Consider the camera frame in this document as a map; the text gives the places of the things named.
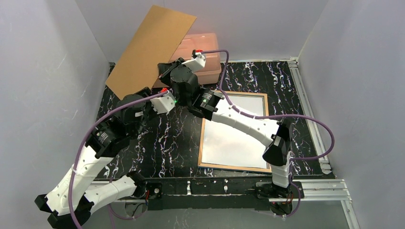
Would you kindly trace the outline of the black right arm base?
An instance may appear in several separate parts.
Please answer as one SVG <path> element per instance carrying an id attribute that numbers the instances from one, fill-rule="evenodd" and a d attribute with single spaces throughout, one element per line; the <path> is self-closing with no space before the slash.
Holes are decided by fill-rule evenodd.
<path id="1" fill-rule="evenodd" d="M 254 190 L 257 198 L 268 199 L 270 211 L 281 217 L 294 213 L 293 200 L 301 201 L 305 197 L 301 182 L 293 182 L 293 185 L 288 184 L 286 188 L 270 182 L 257 182 Z"/>

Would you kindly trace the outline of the hot air balloon photo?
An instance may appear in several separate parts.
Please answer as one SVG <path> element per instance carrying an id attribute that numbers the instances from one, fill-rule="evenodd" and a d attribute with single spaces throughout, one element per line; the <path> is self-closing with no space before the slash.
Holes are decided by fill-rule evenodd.
<path id="1" fill-rule="evenodd" d="M 202 120 L 198 167 L 270 173 L 265 146 L 224 124 Z"/>

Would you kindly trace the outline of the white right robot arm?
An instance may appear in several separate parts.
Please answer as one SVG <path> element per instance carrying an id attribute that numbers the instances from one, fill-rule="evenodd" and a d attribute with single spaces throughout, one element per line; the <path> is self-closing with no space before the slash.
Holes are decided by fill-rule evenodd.
<path id="1" fill-rule="evenodd" d="M 255 114 L 228 103 L 227 95 L 204 88 L 195 72 L 203 69 L 205 56 L 198 52 L 191 59 L 178 58 L 170 63 L 158 63 L 158 79 L 172 88 L 172 92 L 153 99 L 153 108 L 158 114 L 169 112 L 175 105 L 185 106 L 198 118 L 221 123 L 235 128 L 258 140 L 266 147 L 262 158 L 269 163 L 272 183 L 279 188 L 288 188 L 290 175 L 291 123 L 260 119 Z"/>

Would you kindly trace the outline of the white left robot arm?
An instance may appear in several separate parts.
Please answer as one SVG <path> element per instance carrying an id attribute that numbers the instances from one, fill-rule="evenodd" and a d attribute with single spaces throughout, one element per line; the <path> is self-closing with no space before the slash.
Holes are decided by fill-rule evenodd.
<path id="1" fill-rule="evenodd" d="M 87 131 L 75 161 L 59 184 L 35 204 L 48 212 L 54 229 L 79 229 L 100 208 L 123 197 L 147 198 L 145 178 L 132 171 L 99 188 L 90 189 L 98 173 L 136 138 L 149 119 L 171 111 L 176 99 L 170 91 L 151 94 L 149 88 L 127 95 Z"/>

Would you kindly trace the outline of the brown cardboard backing board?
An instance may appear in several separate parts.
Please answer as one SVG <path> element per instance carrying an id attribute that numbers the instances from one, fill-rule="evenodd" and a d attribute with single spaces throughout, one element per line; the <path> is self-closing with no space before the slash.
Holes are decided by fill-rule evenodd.
<path id="1" fill-rule="evenodd" d="M 122 100 L 157 81 L 158 63 L 173 56 L 196 16 L 153 5 L 106 80 Z"/>

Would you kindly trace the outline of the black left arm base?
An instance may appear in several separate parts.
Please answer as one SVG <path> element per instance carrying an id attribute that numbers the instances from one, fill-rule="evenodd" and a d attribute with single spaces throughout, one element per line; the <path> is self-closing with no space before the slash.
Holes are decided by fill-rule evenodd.
<path id="1" fill-rule="evenodd" d="M 144 190 L 138 190 L 134 196 L 120 198 L 118 202 L 124 202 L 129 216 L 140 217 L 148 210 L 149 202 L 162 197 L 163 185 L 161 182 L 150 181 L 144 186 Z"/>

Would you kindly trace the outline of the blue wooden picture frame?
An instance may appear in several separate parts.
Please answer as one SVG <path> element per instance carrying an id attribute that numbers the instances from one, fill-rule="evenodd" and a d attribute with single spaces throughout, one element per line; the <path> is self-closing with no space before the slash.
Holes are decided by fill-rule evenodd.
<path id="1" fill-rule="evenodd" d="M 249 112 L 268 115 L 267 94 L 227 92 L 231 101 Z M 271 173 L 262 158 L 266 147 L 230 126 L 202 119 L 198 167 Z"/>

